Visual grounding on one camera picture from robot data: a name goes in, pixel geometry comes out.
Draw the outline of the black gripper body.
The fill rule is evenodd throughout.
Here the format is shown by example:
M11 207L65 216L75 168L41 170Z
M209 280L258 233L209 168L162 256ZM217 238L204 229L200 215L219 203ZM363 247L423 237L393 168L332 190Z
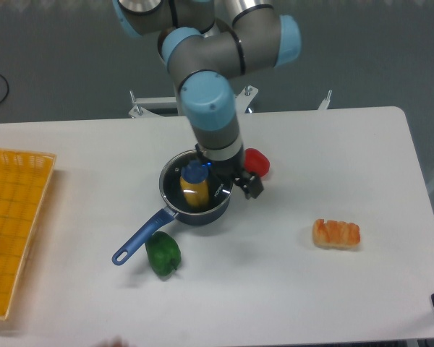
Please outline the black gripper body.
M220 150L211 150L196 144L198 158L205 164L210 164L210 170L218 176L231 180L244 176L244 147L226 147Z

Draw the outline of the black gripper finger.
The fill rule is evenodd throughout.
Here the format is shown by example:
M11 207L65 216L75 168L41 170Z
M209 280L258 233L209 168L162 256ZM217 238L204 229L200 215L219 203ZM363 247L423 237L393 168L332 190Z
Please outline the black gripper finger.
M253 172L242 171L233 181L244 192L247 200L258 198L264 190L261 178Z

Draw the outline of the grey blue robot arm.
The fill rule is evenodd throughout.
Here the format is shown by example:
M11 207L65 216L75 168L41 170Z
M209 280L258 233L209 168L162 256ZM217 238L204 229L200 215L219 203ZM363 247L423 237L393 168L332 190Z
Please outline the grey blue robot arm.
M158 52L200 160L247 198L258 197L263 184L244 167L229 80L295 60L302 39L294 18L277 14L269 1L227 1L227 23L216 17L213 1L115 1L113 7L128 34L159 33Z

